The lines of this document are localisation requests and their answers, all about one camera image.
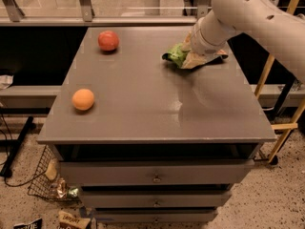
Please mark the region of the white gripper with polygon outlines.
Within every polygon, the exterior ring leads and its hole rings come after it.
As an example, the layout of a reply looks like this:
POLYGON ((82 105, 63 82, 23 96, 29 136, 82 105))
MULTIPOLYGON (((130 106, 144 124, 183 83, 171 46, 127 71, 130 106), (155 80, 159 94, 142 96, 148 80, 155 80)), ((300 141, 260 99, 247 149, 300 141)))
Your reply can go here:
POLYGON ((200 18, 192 27, 184 39, 181 50, 190 51, 182 64, 183 69, 193 69, 197 66, 205 65, 216 59, 215 53, 223 48, 224 42, 213 44, 204 38, 201 26, 204 18, 200 18))

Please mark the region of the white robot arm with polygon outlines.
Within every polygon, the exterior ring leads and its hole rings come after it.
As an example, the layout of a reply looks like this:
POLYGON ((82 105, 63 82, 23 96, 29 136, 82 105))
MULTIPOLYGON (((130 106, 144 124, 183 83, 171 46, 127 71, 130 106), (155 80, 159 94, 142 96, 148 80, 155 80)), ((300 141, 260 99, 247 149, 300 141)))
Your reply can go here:
POLYGON ((212 10, 192 27, 191 49, 212 54, 241 33, 305 82, 305 22, 269 0, 212 0, 212 10))

